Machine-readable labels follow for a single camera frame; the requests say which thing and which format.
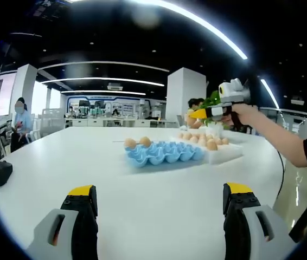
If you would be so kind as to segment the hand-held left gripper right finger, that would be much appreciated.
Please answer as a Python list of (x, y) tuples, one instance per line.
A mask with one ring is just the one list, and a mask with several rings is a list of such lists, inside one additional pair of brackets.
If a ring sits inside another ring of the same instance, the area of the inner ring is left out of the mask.
[(296, 247), (285, 222), (246, 185), (223, 185), (225, 259), (286, 259)]

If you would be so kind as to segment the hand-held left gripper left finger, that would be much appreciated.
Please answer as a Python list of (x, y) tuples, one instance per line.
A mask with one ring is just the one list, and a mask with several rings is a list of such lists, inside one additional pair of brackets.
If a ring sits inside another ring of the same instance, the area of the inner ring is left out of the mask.
[(94, 185), (72, 189), (59, 209), (34, 228), (30, 259), (98, 259), (97, 192)]

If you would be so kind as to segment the person's right hand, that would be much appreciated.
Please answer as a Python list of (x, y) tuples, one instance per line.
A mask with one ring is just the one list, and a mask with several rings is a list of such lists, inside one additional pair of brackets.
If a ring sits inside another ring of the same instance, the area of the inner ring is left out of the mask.
[(255, 126), (254, 122), (259, 117), (260, 112), (257, 108), (244, 103), (232, 105), (233, 114), (228, 114), (221, 118), (221, 122), (228, 126), (241, 125)]

